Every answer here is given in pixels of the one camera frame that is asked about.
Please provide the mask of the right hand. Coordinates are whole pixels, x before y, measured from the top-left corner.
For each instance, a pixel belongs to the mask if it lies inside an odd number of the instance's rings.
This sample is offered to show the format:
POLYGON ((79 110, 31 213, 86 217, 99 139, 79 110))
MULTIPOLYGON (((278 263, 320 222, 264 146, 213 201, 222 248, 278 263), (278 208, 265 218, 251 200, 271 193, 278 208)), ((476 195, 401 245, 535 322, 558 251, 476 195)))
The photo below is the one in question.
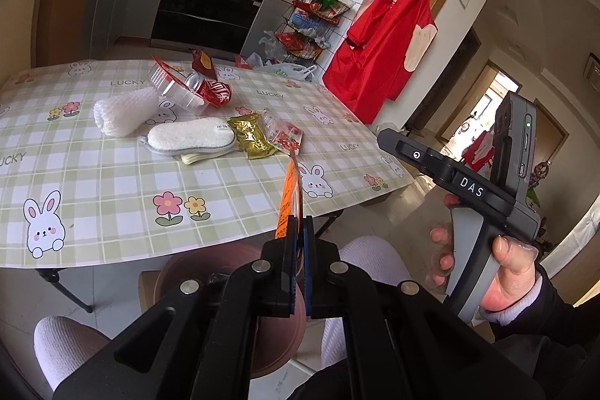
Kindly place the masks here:
MULTIPOLYGON (((450 224, 430 231, 430 238, 440 249, 433 260, 428 280, 431 288, 445 287, 454 269, 454 235, 450 224)), ((494 259, 500 265, 480 307, 489 312, 508 309, 525 297, 536 282, 535 260, 538 250, 512 237, 499 235, 492 244, 494 259)))

